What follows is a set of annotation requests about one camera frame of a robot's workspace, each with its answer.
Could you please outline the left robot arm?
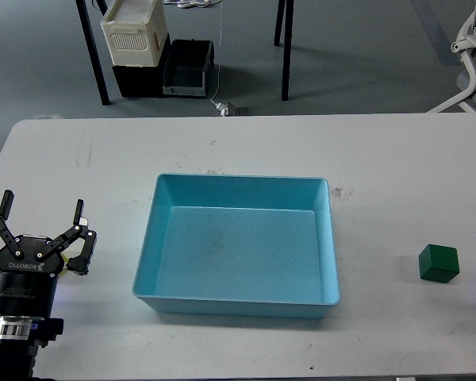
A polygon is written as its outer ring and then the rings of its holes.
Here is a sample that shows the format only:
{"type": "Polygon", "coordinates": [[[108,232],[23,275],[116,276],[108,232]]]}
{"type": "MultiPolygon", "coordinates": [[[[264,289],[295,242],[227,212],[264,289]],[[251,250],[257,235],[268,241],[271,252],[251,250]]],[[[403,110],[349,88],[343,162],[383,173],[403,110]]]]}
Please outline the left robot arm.
{"type": "Polygon", "coordinates": [[[32,380],[39,348],[63,332],[51,316],[60,275],[86,275],[97,240],[78,200],[72,226],[55,238],[13,235],[6,225],[13,192],[0,204],[0,380],[32,380]]]}

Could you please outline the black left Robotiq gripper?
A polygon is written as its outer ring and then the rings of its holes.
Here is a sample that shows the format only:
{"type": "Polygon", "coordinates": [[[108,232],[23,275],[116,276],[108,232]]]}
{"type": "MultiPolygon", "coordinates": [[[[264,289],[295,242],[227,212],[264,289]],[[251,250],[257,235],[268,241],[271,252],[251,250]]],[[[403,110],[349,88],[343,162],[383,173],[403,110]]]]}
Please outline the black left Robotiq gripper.
{"type": "Polygon", "coordinates": [[[13,192],[5,190],[0,204],[0,237],[5,244],[0,249],[0,317],[48,318],[63,269],[61,253],[83,239],[80,254],[68,260],[66,269],[86,275],[97,233],[88,228],[88,220],[83,216],[84,201],[79,199],[73,226],[53,240],[29,235],[15,237],[6,225],[13,199],[13,192]]]}

